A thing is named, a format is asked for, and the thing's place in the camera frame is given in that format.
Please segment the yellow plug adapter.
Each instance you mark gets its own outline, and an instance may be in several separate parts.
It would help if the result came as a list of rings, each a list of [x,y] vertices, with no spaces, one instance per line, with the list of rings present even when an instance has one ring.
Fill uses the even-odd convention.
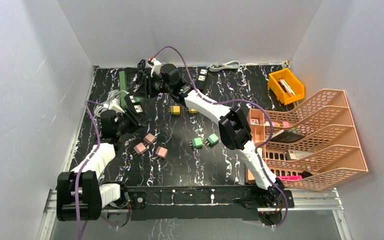
[[[173,105],[168,109],[172,116],[178,116],[181,114],[181,107],[179,105]]]
[[[188,111],[188,113],[189,113],[190,115],[192,115],[192,114],[196,114],[196,113],[198,112],[197,110],[195,110],[195,109],[193,109],[193,108],[188,108],[187,111]]]

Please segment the pink plug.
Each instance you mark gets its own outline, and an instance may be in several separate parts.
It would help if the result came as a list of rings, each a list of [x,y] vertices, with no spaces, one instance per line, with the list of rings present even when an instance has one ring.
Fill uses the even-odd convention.
[[[154,136],[152,133],[148,133],[144,138],[143,141],[146,145],[152,145],[156,141],[156,136]]]

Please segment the green power strip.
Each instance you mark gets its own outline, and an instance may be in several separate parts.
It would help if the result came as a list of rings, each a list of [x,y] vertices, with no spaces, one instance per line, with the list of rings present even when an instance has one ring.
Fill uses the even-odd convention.
[[[127,103],[125,101],[125,96],[129,93],[127,91],[127,79],[126,79],[126,72],[124,70],[121,70],[119,72],[119,100],[120,100],[120,106],[124,109],[127,106]]]

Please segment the pink usb plug adapter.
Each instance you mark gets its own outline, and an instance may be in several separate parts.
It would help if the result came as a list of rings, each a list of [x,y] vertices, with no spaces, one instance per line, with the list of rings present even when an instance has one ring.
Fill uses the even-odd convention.
[[[162,146],[159,146],[157,149],[156,149],[156,152],[155,152],[156,156],[158,158],[161,158],[161,159],[165,159],[167,154],[168,154],[168,150],[165,148],[165,147],[162,147]]]

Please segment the green plug adapter dark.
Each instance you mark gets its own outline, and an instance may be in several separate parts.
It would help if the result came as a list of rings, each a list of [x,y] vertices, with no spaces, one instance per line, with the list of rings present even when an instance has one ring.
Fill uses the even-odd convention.
[[[193,138],[189,143],[189,146],[193,149],[199,149],[203,147],[203,140],[200,137]]]

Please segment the light green plug adapter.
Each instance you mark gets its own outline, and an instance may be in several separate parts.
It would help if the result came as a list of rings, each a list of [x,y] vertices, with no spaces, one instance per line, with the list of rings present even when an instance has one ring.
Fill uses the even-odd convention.
[[[206,138],[205,143],[207,146],[212,147],[212,146],[216,145],[219,142],[219,140],[220,140],[220,138],[215,133],[212,133]]]

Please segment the green plug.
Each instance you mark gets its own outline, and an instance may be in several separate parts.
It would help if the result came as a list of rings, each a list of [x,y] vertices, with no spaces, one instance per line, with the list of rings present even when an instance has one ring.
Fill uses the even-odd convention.
[[[144,98],[144,97],[140,97],[140,96],[134,96],[133,99],[134,99],[134,101],[135,101],[136,103],[140,103],[140,102],[142,102],[145,98]]]

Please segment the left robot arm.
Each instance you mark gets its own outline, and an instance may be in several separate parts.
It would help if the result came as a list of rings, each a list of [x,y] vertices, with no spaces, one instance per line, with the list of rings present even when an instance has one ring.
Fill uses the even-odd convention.
[[[56,215],[61,222],[98,220],[109,204],[117,208],[131,207],[132,200],[125,184],[119,181],[100,183],[107,165],[116,157],[121,136],[134,133],[147,123],[141,105],[123,112],[105,110],[96,127],[97,139],[85,159],[71,171],[57,178]]]

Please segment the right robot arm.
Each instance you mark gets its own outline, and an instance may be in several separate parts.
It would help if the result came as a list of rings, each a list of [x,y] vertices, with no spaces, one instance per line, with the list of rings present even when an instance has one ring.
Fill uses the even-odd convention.
[[[144,97],[168,94],[176,103],[195,109],[216,123],[221,142],[245,163],[257,186],[264,190],[261,194],[262,202],[268,207],[275,207],[281,201],[280,192],[285,187],[259,155],[242,108],[228,107],[224,102],[216,102],[204,95],[193,81],[185,82],[171,63],[157,64],[149,60],[146,63],[150,70],[139,68],[143,76],[137,80],[144,88]]]

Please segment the pink compartment organizer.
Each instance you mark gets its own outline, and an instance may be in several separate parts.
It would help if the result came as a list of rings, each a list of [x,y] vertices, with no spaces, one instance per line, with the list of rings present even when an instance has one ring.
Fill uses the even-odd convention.
[[[248,112],[247,120],[251,129],[252,140],[255,146],[258,146],[266,140],[266,118],[261,110],[252,108]],[[262,154],[265,148],[265,146],[259,147],[258,153]],[[256,184],[255,178],[247,166],[245,167],[245,182],[247,184]]]

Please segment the yellow storage bin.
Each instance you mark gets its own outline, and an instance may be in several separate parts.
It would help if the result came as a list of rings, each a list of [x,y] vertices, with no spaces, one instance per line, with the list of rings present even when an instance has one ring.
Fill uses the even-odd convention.
[[[306,96],[304,85],[289,68],[270,73],[267,86],[284,105],[303,100]]]

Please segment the pink tiered file rack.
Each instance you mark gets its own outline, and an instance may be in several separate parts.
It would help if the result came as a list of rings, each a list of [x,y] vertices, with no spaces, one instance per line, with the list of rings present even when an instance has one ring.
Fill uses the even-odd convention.
[[[292,143],[269,142],[263,159],[276,175],[310,176],[283,180],[287,188],[324,191],[360,174],[368,167],[344,90],[322,89],[288,112],[269,111],[275,133],[301,136]]]

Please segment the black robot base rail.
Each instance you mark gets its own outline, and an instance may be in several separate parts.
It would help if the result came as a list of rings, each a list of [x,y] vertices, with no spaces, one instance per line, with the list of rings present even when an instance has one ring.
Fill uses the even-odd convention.
[[[276,225],[295,207],[292,192],[275,201],[256,185],[124,186],[122,203],[106,206],[107,217],[132,213],[131,221],[156,219],[242,219]]]

